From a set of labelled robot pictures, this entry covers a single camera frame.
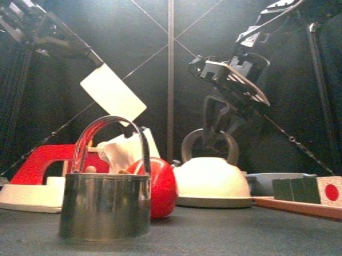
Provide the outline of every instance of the dark gray surface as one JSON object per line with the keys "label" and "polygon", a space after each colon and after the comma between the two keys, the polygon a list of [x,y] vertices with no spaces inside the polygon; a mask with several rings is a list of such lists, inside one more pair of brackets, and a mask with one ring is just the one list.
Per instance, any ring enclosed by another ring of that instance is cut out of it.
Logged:
{"label": "dark gray surface", "polygon": [[270,210],[176,207],[150,233],[108,243],[57,236],[60,214],[0,210],[0,255],[342,255],[342,223]]}

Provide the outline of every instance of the black background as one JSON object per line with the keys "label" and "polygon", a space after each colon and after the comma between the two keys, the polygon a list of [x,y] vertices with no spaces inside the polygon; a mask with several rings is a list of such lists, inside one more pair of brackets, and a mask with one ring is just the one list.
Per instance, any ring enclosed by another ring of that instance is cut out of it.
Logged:
{"label": "black background", "polygon": [[[218,56],[222,60],[227,60],[232,54],[238,35],[255,24],[261,11],[274,2],[266,0],[175,1],[174,152],[171,152],[174,159],[180,159],[180,144],[184,136],[202,127],[203,100],[211,92],[211,85],[190,75],[187,65],[195,55]],[[170,155],[170,152],[167,153],[170,86],[167,1],[47,0],[40,4],[45,11],[57,15],[90,44],[146,103],[147,110],[135,122],[151,128],[160,155],[167,158]],[[321,18],[311,13],[322,14],[317,10],[313,11],[310,9],[313,7],[306,6],[306,8],[305,24]],[[337,131],[341,131],[341,15],[329,20],[323,19],[319,35],[330,95],[327,104],[333,110],[333,126]],[[333,167],[305,26],[297,24],[285,38],[286,40],[274,46],[271,65],[258,82],[271,103],[267,114],[317,157]],[[0,71],[4,81],[4,73],[8,72],[5,67],[13,65],[13,56],[23,49],[4,33],[0,39]],[[1,119],[3,170],[7,170],[41,139],[47,138],[51,132],[56,131],[75,116],[77,117],[49,139],[48,144],[75,143],[87,125],[107,115],[104,110],[92,104],[91,97],[79,85],[92,70],[92,63],[84,59],[45,57],[33,53],[20,102],[13,103],[13,100],[7,102],[5,93],[0,96],[3,106],[9,108],[13,104],[11,109],[17,109],[15,118],[17,121],[5,119],[5,115]],[[114,136],[116,132],[106,128],[96,135],[95,144]],[[248,123],[236,131],[234,137],[240,146],[239,167],[248,173],[327,174],[287,138],[261,120]],[[7,173],[8,177],[15,174],[19,167],[20,165],[12,168]],[[341,174],[339,167],[335,169],[337,174]]]}

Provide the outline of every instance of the red object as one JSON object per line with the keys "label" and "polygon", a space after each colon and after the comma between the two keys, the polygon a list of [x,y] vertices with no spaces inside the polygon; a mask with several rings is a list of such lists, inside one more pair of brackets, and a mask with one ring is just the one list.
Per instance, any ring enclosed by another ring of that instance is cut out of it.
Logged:
{"label": "red object", "polygon": [[[68,161],[68,171],[73,158],[75,144],[44,145],[29,155],[20,167],[11,184],[41,185],[48,166],[57,161]],[[108,172],[108,164],[99,158],[98,153],[88,152],[84,168],[95,166],[96,172]]]}
{"label": "red object", "polygon": [[335,185],[329,184],[326,186],[326,197],[331,200],[331,201],[337,201],[338,197],[339,197],[339,193],[338,193],[338,188]]}
{"label": "red object", "polygon": [[[151,218],[163,218],[171,214],[176,205],[178,188],[171,165],[160,158],[151,157]],[[127,169],[134,173],[144,174],[142,160],[136,161]]]}

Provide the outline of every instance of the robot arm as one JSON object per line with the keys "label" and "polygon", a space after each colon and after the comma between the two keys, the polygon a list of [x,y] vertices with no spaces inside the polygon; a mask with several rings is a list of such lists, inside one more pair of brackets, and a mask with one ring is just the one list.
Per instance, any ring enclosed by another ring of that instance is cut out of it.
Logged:
{"label": "robot arm", "polygon": [[0,0],[0,27],[17,43],[33,46],[44,55],[87,57],[96,67],[103,64],[91,47],[56,15],[29,0]]}

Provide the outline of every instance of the white base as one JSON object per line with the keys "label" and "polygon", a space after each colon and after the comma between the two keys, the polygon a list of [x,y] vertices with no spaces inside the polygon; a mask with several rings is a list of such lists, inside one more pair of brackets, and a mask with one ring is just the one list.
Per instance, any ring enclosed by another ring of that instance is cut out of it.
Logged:
{"label": "white base", "polygon": [[64,196],[64,177],[48,177],[47,185],[5,184],[0,191],[0,208],[59,213]]}

